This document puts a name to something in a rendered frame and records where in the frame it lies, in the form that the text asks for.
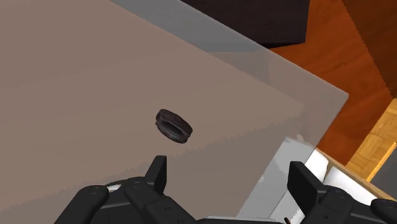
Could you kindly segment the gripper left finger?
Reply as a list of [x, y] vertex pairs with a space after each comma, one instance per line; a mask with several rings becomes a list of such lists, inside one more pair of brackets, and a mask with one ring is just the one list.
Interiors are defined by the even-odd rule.
[[[129, 178], [122, 184], [124, 196], [143, 224], [198, 224], [176, 201], [163, 195], [166, 182], [167, 157], [157, 155], [145, 176]], [[106, 186], [86, 186], [78, 191], [54, 224], [90, 224], [108, 198]]]

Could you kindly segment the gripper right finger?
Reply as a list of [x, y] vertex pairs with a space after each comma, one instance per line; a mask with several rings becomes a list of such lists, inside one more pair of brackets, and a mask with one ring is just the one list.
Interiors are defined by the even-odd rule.
[[288, 191], [305, 217], [300, 224], [397, 224], [397, 202], [365, 205], [341, 188], [324, 185], [299, 161], [289, 163]]

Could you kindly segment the white wood-framed furniture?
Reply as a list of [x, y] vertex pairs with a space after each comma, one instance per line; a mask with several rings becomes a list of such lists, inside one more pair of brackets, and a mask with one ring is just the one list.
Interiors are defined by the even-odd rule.
[[[347, 170], [346, 167], [322, 151], [314, 150], [305, 166], [323, 184], [343, 189], [364, 205], [369, 206], [371, 201], [376, 198], [392, 199], [390, 195], [368, 182], [367, 179]], [[286, 192], [270, 217], [283, 223], [300, 224], [304, 214], [291, 194]]]

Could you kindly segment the dark brown round disc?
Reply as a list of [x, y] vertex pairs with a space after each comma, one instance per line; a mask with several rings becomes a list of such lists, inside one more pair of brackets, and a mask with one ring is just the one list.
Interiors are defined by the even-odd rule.
[[193, 132], [193, 129], [188, 122], [167, 109], [161, 109], [157, 113], [155, 120], [157, 129], [165, 137], [176, 143], [186, 143]]

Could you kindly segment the beige table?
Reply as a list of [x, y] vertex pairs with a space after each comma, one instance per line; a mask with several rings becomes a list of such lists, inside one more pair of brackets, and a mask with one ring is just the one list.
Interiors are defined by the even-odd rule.
[[54, 224], [157, 155], [193, 217], [267, 218], [347, 98], [180, 0], [0, 0], [0, 224]]

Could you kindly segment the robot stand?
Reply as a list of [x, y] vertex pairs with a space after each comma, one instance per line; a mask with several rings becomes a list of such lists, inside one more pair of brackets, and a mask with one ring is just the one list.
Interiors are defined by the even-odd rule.
[[181, 0], [265, 48], [305, 42], [310, 0]]

